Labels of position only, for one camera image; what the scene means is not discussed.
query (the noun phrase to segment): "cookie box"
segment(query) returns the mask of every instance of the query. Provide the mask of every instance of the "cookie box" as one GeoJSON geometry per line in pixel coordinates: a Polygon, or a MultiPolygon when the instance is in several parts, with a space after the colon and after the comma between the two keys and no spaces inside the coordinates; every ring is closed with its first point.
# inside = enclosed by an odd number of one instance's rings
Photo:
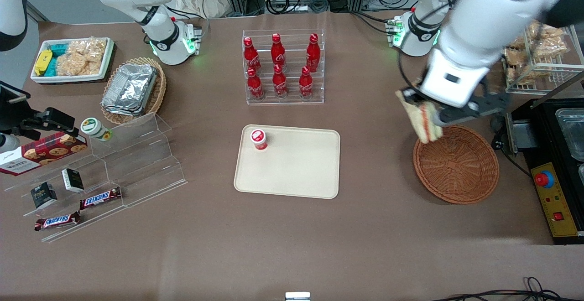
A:
{"type": "Polygon", "coordinates": [[[0,154],[0,172],[19,176],[85,149],[87,149],[85,138],[57,132],[0,154]]]}
{"type": "MultiPolygon", "coordinates": [[[[106,44],[104,57],[102,58],[102,66],[100,67],[98,74],[75,75],[75,76],[71,76],[71,77],[63,77],[63,76],[61,76],[61,77],[59,77],[59,76],[44,77],[44,76],[38,76],[35,73],[35,68],[33,65],[33,69],[31,70],[31,79],[33,81],[35,81],[36,83],[42,84],[42,85],[103,82],[100,80],[104,79],[106,76],[106,73],[108,72],[108,66],[109,66],[109,62],[111,60],[111,54],[113,53],[113,48],[114,48],[114,41],[111,40],[109,37],[99,37],[99,38],[106,39],[106,41],[108,41],[108,43],[106,44]]],[[[86,39],[62,39],[62,40],[43,41],[42,44],[40,45],[40,49],[38,49],[38,54],[37,54],[34,62],[37,61],[38,56],[40,56],[40,53],[43,50],[50,49],[50,47],[52,45],[68,44],[71,41],[79,41],[79,40],[87,40],[87,38],[86,39]]]]}

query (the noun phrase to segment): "red cookie box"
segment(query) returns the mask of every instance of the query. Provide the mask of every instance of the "red cookie box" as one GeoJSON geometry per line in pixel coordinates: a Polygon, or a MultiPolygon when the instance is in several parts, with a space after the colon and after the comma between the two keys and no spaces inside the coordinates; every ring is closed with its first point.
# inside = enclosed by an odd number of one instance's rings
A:
{"type": "Polygon", "coordinates": [[[13,151],[0,154],[0,172],[20,176],[85,149],[87,149],[85,138],[80,135],[71,137],[63,132],[57,132],[13,151]]]}

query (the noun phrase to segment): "white tray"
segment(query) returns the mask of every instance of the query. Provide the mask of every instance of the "white tray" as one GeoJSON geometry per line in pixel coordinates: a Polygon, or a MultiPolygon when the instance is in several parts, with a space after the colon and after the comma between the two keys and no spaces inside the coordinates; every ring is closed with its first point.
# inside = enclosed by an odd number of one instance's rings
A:
{"type": "MultiPolygon", "coordinates": [[[[97,37],[98,39],[106,39],[108,43],[106,44],[106,49],[104,52],[104,57],[102,58],[102,66],[99,68],[98,74],[91,74],[91,75],[75,75],[72,77],[43,77],[38,76],[35,73],[35,66],[31,70],[31,80],[35,81],[38,84],[68,84],[68,83],[84,83],[88,81],[95,81],[97,79],[103,79],[108,72],[108,66],[111,59],[111,53],[113,52],[114,42],[109,37],[97,37]]],[[[61,39],[61,40],[48,40],[43,41],[40,45],[40,49],[38,49],[38,54],[35,57],[35,62],[40,56],[40,53],[43,50],[48,49],[52,45],[60,45],[61,43],[69,43],[71,41],[79,41],[79,40],[87,40],[89,38],[82,38],[82,39],[61,39]]]]}
{"type": "Polygon", "coordinates": [[[339,192],[339,158],[337,131],[248,125],[233,185],[240,192],[332,199],[339,192]],[[265,150],[254,147],[254,129],[265,131],[265,150]]]}

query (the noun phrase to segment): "yellow control panel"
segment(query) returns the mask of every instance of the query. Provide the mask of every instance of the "yellow control panel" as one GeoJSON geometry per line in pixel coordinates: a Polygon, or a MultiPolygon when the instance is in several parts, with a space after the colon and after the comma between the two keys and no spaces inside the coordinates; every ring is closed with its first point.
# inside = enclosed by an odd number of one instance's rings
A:
{"type": "Polygon", "coordinates": [[[533,168],[532,176],[552,236],[578,236],[576,224],[574,224],[574,219],[551,162],[533,168]]]}

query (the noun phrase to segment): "round wicker basket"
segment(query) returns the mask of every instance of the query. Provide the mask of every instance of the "round wicker basket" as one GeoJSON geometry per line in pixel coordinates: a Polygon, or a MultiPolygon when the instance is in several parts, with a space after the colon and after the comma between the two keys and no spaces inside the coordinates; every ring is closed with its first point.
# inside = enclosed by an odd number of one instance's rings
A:
{"type": "MultiPolygon", "coordinates": [[[[156,79],[154,81],[155,84],[154,84],[154,87],[152,89],[152,93],[150,94],[150,100],[148,101],[148,105],[146,105],[146,111],[144,112],[144,114],[158,112],[160,105],[162,105],[162,99],[164,98],[164,93],[167,91],[167,77],[164,75],[164,72],[163,72],[160,64],[158,64],[155,60],[152,60],[150,58],[143,58],[143,57],[134,58],[134,59],[130,59],[129,61],[124,62],[123,64],[119,65],[118,68],[116,68],[115,71],[113,73],[111,73],[110,78],[108,79],[108,83],[106,84],[106,87],[104,90],[104,95],[108,91],[115,73],[117,73],[117,70],[119,70],[119,68],[121,68],[121,66],[124,64],[138,64],[138,65],[148,64],[148,65],[156,68],[156,70],[158,71],[158,74],[156,75],[156,79]]],[[[131,120],[134,120],[135,118],[138,118],[138,116],[113,114],[113,113],[106,111],[104,108],[102,108],[102,112],[104,113],[104,116],[106,117],[106,119],[108,119],[108,121],[113,123],[113,124],[119,124],[119,125],[125,124],[131,120]]]]}
{"type": "Polygon", "coordinates": [[[499,162],[490,144],[463,126],[444,128],[432,143],[417,141],[413,164],[424,186],[440,199],[472,204],[486,199],[499,182],[499,162]]]}

